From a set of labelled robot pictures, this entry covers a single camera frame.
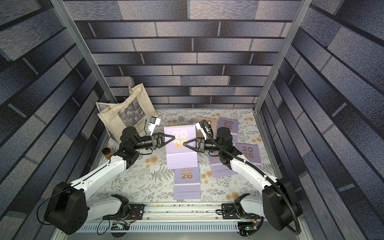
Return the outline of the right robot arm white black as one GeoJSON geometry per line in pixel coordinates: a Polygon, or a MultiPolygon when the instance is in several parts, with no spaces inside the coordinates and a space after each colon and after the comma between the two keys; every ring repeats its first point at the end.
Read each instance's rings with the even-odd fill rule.
{"type": "Polygon", "coordinates": [[[301,234],[299,216],[303,214],[292,183],[286,178],[276,178],[267,174],[247,159],[243,153],[233,145],[230,129],[220,127],[214,137],[210,128],[197,124],[203,132],[202,138],[193,139],[195,147],[190,141],[182,145],[195,152],[213,151],[218,153],[220,162],[228,169],[244,177],[262,195],[258,200],[249,193],[235,199],[234,210],[240,219],[249,216],[267,220],[276,230],[288,228],[293,234],[301,234]]]}

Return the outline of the cream canvas tote bag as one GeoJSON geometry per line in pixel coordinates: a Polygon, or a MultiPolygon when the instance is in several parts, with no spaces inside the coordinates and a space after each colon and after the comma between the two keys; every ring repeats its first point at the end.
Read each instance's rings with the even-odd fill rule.
{"type": "Polygon", "coordinates": [[[138,133],[145,129],[145,121],[158,117],[143,84],[129,87],[130,96],[120,104],[96,103],[98,117],[113,140],[121,143],[120,137],[127,127],[134,127],[138,133]]]}

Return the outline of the left aluminium frame post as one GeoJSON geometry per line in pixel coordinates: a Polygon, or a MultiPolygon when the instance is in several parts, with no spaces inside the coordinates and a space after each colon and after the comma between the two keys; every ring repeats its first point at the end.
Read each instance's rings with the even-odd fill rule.
{"type": "Polygon", "coordinates": [[[72,19],[70,12],[66,8],[64,2],[59,0],[50,0],[50,2],[55,8],[58,16],[62,20],[70,36],[72,37],[78,49],[80,50],[81,54],[83,55],[84,59],[86,60],[87,64],[89,65],[92,72],[94,73],[98,83],[104,90],[107,99],[111,103],[117,104],[118,101],[115,95],[113,94],[111,88],[109,87],[102,71],[100,70],[98,64],[96,63],[94,57],[92,56],[92,53],[89,47],[87,46],[83,36],[81,35],[78,27],[76,26],[74,20],[72,19]]]}

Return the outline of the purple 2026 calendar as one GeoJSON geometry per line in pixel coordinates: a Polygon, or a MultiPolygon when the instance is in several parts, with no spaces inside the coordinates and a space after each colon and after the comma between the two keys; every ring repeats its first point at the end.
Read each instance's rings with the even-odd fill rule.
{"type": "Polygon", "coordinates": [[[183,145],[185,142],[196,138],[195,125],[164,127],[164,133],[175,137],[165,146],[168,170],[197,167],[197,152],[183,145]]]}
{"type": "Polygon", "coordinates": [[[256,166],[261,166],[260,149],[258,145],[236,143],[236,148],[242,152],[242,154],[256,166]]]}
{"type": "Polygon", "coordinates": [[[208,158],[211,165],[211,172],[214,178],[228,177],[237,175],[233,170],[230,170],[220,161],[218,152],[208,152],[208,158]]]}
{"type": "Polygon", "coordinates": [[[174,200],[198,200],[201,198],[199,167],[175,170],[174,200]]]}
{"type": "Polygon", "coordinates": [[[218,128],[226,127],[230,130],[231,135],[233,137],[233,144],[238,142],[238,133],[239,133],[239,121],[228,119],[228,118],[219,118],[218,128]]]}

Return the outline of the right aluminium frame post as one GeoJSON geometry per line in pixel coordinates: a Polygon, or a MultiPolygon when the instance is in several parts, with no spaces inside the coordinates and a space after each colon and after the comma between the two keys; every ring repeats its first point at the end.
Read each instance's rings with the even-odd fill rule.
{"type": "Polygon", "coordinates": [[[306,15],[311,3],[312,3],[312,0],[304,0],[304,1],[301,1],[300,5],[299,5],[298,12],[295,14],[295,17],[292,21],[291,27],[289,28],[289,31],[288,31],[285,39],[284,39],[284,43],[282,45],[282,48],[278,53],[276,61],[273,64],[273,66],[270,70],[270,73],[267,77],[266,83],[264,84],[262,91],[258,97],[258,100],[256,101],[255,113],[257,113],[257,114],[260,112],[260,110],[262,108],[262,105],[266,99],[267,93],[269,92],[273,81],[276,79],[276,77],[278,75],[278,70],[280,69],[282,62],[288,53],[288,50],[289,50],[289,48],[290,48],[298,30],[299,30],[299,27],[300,27],[305,15],[306,15]]]}

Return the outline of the peach 2026 calendar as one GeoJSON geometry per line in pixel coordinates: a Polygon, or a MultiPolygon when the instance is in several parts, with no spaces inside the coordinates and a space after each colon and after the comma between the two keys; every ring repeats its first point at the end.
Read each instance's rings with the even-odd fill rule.
{"type": "Polygon", "coordinates": [[[212,118],[198,117],[198,122],[201,122],[202,120],[206,120],[210,124],[212,131],[213,131],[213,138],[216,139],[218,120],[212,119],[212,118]]]}

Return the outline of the aluminium frame post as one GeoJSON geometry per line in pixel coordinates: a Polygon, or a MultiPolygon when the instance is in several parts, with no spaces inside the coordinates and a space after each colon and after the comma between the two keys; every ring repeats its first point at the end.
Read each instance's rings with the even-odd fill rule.
{"type": "Polygon", "coordinates": [[[102,71],[100,70],[98,64],[96,63],[94,57],[92,56],[92,53],[89,47],[87,46],[83,36],[81,35],[78,27],[76,26],[74,20],[72,19],[70,12],[66,8],[64,2],[59,0],[50,0],[50,2],[55,8],[58,16],[62,20],[70,36],[72,37],[78,49],[80,50],[81,54],[83,55],[84,59],[86,60],[87,64],[89,65],[92,72],[94,73],[98,83],[104,90],[107,99],[111,103],[117,104],[118,101],[115,95],[113,94],[111,88],[109,87],[102,71]]]}
{"type": "Polygon", "coordinates": [[[288,50],[289,50],[289,48],[290,48],[298,30],[299,30],[299,27],[300,27],[305,15],[306,15],[311,3],[312,3],[312,0],[304,0],[304,1],[301,1],[300,5],[299,5],[298,12],[295,14],[295,17],[292,21],[291,27],[289,28],[289,31],[288,31],[285,39],[284,39],[284,43],[282,45],[282,48],[278,53],[276,61],[273,64],[273,66],[270,70],[270,73],[267,77],[266,83],[264,84],[262,91],[258,97],[258,100],[256,101],[255,113],[257,113],[257,114],[260,112],[260,110],[262,108],[262,105],[266,99],[267,93],[269,92],[273,81],[276,79],[276,77],[278,75],[278,70],[280,69],[282,62],[288,53],[288,50]]]}

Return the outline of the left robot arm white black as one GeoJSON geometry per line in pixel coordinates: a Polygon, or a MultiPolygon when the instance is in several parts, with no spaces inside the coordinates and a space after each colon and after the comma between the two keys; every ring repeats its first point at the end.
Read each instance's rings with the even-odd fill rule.
{"type": "Polygon", "coordinates": [[[139,158],[139,150],[162,148],[175,138],[163,133],[141,137],[136,128],[125,128],[119,149],[108,161],[71,183],[61,182],[55,186],[44,221],[71,235],[84,223],[97,218],[124,219],[131,212],[127,198],[114,194],[102,200],[90,201],[90,197],[110,179],[131,167],[139,158]]]}

